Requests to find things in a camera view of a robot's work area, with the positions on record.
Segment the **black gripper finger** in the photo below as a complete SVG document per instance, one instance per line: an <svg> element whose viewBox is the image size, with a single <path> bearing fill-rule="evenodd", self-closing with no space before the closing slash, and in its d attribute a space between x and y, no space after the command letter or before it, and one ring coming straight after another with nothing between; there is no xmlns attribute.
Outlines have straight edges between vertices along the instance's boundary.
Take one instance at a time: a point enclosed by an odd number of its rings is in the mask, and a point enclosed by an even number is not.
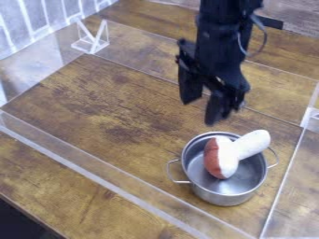
<svg viewBox="0 0 319 239"><path fill-rule="evenodd" d="M184 63L179 63L179 97L187 105L202 97L203 82L200 75L191 71Z"/></svg>
<svg viewBox="0 0 319 239"><path fill-rule="evenodd" d="M244 105L244 94L242 92L214 90L207 106L204 123L212 126L220 120L230 117Z"/></svg>

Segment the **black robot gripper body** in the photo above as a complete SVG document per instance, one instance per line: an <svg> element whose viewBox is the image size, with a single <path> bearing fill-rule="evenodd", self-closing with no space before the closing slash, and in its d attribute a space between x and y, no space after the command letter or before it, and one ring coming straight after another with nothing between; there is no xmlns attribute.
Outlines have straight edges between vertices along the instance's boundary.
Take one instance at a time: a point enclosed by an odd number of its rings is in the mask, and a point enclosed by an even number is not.
<svg viewBox="0 0 319 239"><path fill-rule="evenodd" d="M200 24L198 38L192 42L184 38L177 41L176 64L184 63L200 75L203 88L246 93L251 86L240 71L252 27L243 33L236 24Z"/></svg>

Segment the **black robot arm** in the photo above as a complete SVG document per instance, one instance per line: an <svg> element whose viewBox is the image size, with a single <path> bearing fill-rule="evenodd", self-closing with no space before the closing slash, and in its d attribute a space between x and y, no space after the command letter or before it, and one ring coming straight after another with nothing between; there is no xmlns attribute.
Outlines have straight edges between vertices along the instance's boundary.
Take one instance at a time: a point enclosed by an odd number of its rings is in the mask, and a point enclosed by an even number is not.
<svg viewBox="0 0 319 239"><path fill-rule="evenodd" d="M262 27L254 11L263 0L200 0L196 18L198 38L180 39L179 97L184 104L211 92L204 123L228 118L244 104L251 86L240 65L251 55L248 45L254 27Z"/></svg>

